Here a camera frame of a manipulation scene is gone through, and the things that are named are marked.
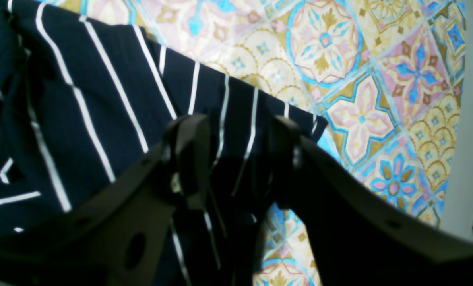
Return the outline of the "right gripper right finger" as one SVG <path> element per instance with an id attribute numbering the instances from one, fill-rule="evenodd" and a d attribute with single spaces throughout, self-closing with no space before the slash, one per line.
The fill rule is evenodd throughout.
<path id="1" fill-rule="evenodd" d="M 324 286 L 473 286 L 473 243 L 372 194 L 295 122 L 266 135 L 266 198 L 305 224 Z"/>

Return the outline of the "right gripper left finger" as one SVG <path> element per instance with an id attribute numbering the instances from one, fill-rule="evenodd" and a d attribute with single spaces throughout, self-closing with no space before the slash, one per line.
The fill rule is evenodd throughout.
<path id="1" fill-rule="evenodd" d="M 206 211 L 211 132 L 182 116 L 113 184 L 51 221 L 0 240 L 0 286 L 149 286 L 176 211 Z"/>

